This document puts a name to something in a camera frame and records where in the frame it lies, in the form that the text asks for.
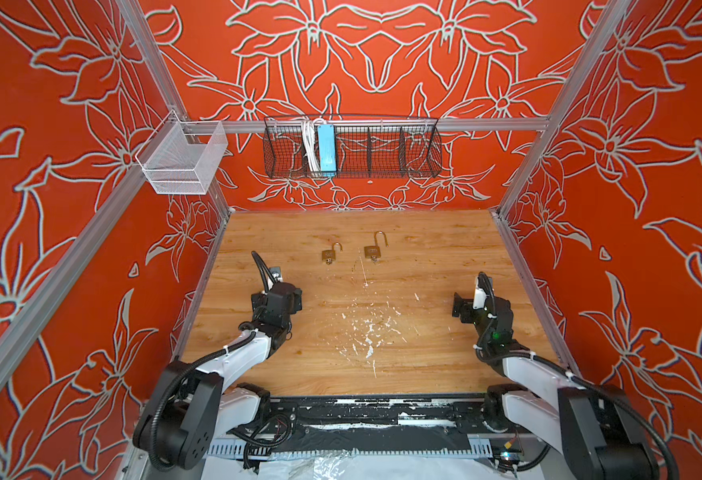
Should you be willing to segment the small brass padlock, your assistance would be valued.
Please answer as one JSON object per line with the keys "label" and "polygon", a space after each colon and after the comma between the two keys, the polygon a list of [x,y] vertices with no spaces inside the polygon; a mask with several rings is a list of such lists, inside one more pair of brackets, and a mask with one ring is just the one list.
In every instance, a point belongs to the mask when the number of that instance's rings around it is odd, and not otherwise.
{"label": "small brass padlock", "polygon": [[321,260],[327,265],[333,264],[337,259],[337,253],[343,250],[343,245],[340,242],[333,242],[329,249],[321,252]]}

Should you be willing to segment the large brass padlock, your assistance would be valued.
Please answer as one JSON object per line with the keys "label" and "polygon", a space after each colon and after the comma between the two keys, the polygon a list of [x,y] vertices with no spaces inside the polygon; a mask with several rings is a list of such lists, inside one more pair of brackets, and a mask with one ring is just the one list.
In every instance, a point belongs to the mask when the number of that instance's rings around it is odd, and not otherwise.
{"label": "large brass padlock", "polygon": [[376,231],[373,234],[373,244],[368,245],[364,247],[364,256],[366,259],[372,261],[373,263],[377,263],[380,258],[381,258],[381,246],[378,241],[378,236],[381,235],[383,237],[384,245],[388,246],[388,239],[387,235],[383,231]]}

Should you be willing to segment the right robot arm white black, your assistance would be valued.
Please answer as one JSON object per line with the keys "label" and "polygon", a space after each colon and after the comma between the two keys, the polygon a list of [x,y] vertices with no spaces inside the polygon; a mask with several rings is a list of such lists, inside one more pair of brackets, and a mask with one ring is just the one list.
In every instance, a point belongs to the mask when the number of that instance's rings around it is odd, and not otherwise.
{"label": "right robot arm white black", "polygon": [[506,380],[487,390],[488,429],[528,430],[577,479],[679,478],[670,448],[621,389],[594,385],[515,339],[511,304],[486,273],[476,276],[472,297],[454,296],[452,315],[475,328],[477,359]]}

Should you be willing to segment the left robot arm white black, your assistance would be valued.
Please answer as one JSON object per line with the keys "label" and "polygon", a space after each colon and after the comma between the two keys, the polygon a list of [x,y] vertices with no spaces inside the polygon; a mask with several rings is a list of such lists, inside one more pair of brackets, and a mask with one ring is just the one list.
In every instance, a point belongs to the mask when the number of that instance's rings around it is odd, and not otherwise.
{"label": "left robot arm white black", "polygon": [[169,363],[143,409],[133,444],[159,472],[195,468],[221,435],[244,441],[247,451],[274,448],[292,435],[293,420],[273,411],[270,392],[240,379],[291,337],[302,291],[258,253],[252,258],[262,289],[251,296],[252,317],[240,325],[239,336],[193,362]]}

